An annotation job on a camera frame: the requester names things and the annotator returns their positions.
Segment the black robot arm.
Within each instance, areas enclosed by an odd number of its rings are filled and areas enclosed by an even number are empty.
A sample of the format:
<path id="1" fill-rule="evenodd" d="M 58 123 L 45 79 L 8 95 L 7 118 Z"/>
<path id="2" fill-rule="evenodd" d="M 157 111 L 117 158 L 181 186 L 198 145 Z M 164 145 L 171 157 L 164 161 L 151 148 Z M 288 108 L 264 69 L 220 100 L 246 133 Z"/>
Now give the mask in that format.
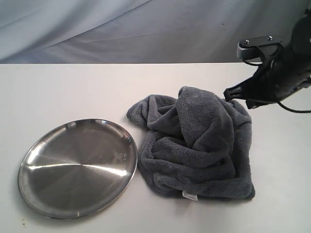
<path id="1" fill-rule="evenodd" d="M 311 85 L 311 16 L 295 24 L 288 44 L 271 35 L 244 39 L 237 44 L 237 57 L 250 66 L 252 59 L 261 63 L 250 78 L 224 91 L 226 101 L 244 100 L 248 109 L 277 103 L 298 113 L 282 101 Z"/>

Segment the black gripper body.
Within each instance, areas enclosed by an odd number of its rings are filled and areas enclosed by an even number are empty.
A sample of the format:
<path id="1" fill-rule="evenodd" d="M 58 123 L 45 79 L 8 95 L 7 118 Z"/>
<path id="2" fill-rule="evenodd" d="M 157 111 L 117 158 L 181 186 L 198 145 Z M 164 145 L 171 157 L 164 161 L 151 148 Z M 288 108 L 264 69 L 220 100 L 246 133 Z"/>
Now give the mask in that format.
<path id="1" fill-rule="evenodd" d="M 276 64 L 261 64 L 246 84 L 246 106 L 255 109 L 282 101 L 280 77 L 282 67 Z"/>

